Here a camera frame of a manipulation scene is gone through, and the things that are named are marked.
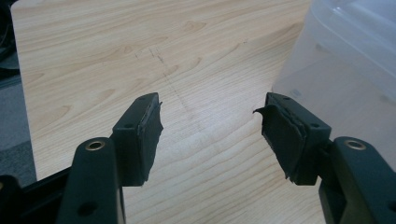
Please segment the transparent plastic box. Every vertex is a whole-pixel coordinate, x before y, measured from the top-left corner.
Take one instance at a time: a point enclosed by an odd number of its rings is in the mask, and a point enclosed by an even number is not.
[[[273,86],[396,171],[396,1],[314,0]]]

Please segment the black plastic part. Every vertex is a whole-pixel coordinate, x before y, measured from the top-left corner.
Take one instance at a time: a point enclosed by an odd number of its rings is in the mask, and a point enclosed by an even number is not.
[[[356,142],[365,149],[354,149]],[[346,197],[340,223],[396,223],[396,174],[375,148],[359,139],[339,137],[330,156]]]
[[[121,191],[113,141],[88,140],[76,150],[56,223],[125,223]]]
[[[286,178],[296,185],[315,185],[319,150],[329,144],[331,127],[291,98],[267,93],[262,135],[275,152]]]
[[[15,223],[22,211],[22,191],[18,180],[11,175],[0,176],[1,223]]]
[[[149,179],[163,126],[158,93],[137,98],[113,128],[121,184],[142,186]]]
[[[344,193],[334,190],[322,181],[319,187],[319,198],[326,223],[340,223],[347,204]]]
[[[70,168],[24,188],[25,209],[21,223],[55,223]]]

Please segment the screw hole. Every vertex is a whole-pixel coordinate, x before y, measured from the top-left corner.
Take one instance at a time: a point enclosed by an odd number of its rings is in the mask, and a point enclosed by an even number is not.
[[[101,149],[104,146],[105,146],[105,142],[94,141],[94,142],[89,143],[87,146],[85,146],[85,149],[87,149],[89,151],[94,151],[94,150]]]
[[[81,217],[88,217],[93,214],[94,211],[98,208],[98,204],[96,202],[87,202],[82,204],[78,210],[77,213]]]
[[[364,149],[366,149],[366,146],[364,144],[362,144],[361,142],[355,141],[355,140],[346,140],[344,142],[344,144],[347,147],[350,147],[350,148],[353,148],[353,149],[356,149],[356,150],[364,150]]]
[[[392,210],[392,212],[396,213],[396,202],[391,202],[388,204],[388,208]]]
[[[133,127],[134,127],[134,125],[131,124],[131,123],[125,124],[125,125],[124,125],[124,128],[133,128]]]

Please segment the wooden table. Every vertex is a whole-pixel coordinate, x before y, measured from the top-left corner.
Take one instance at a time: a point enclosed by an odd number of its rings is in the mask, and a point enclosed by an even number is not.
[[[320,223],[261,136],[264,96],[310,1],[20,0],[13,19],[39,179],[110,136],[139,95],[163,101],[149,182],[128,223]]]

